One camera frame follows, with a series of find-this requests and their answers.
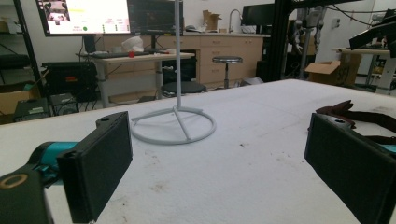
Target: bar stool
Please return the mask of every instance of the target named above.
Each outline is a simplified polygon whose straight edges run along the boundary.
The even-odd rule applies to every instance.
[[[182,81],[180,83],[181,94],[188,94],[188,93],[199,93],[206,91],[206,86],[199,84],[194,81]],[[177,83],[170,82],[163,86],[161,86],[162,94],[166,97],[175,97],[177,96]]]
[[[229,79],[228,79],[228,64],[229,63],[241,63],[243,60],[238,56],[216,56],[213,57],[213,63],[225,63],[225,78],[224,78],[224,89],[229,88]]]

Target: metal pole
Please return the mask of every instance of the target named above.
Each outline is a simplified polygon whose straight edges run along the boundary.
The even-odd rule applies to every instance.
[[[311,31],[312,29],[305,30],[305,41],[304,41],[303,55],[301,56],[299,79],[305,79],[304,70],[306,64],[306,55],[308,54],[308,45],[309,45],[309,38],[311,37]]]
[[[175,27],[176,27],[176,82],[177,82],[177,107],[181,107],[181,74],[180,74],[180,3],[175,1]]]

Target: monitor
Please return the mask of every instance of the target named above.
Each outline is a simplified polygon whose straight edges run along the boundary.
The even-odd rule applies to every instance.
[[[35,0],[45,36],[129,34],[127,0]]]
[[[241,25],[272,26],[274,11],[274,4],[244,6]]]
[[[127,0],[132,35],[175,35],[175,1]],[[183,2],[180,1],[180,34],[183,33]]]

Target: vertical pole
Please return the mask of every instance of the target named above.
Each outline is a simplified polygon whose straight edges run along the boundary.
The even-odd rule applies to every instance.
[[[274,4],[275,15],[271,31],[271,45],[268,49],[268,69],[264,69],[260,74],[262,80],[269,79],[270,81],[280,80],[283,70],[291,0],[275,0]]]
[[[311,37],[311,32],[312,32],[311,28],[305,30],[305,40],[304,40],[303,55],[301,56],[299,79],[305,79],[304,70],[306,64],[306,55],[308,54],[309,38]]]
[[[180,3],[175,1],[175,27],[176,27],[176,82],[177,82],[177,107],[181,107],[181,74],[180,74]]]

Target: chair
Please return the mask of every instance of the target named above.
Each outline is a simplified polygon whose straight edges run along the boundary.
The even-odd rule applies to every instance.
[[[181,85],[181,94],[188,94],[188,93],[199,93],[206,91],[206,86],[199,84],[194,81],[182,81]],[[175,97],[177,96],[177,83],[170,82],[163,86],[161,86],[162,94],[166,97]]]
[[[238,56],[216,56],[213,57],[213,63],[225,63],[225,78],[224,78],[224,89],[229,88],[229,79],[228,79],[228,64],[229,63],[241,63],[243,60]]]

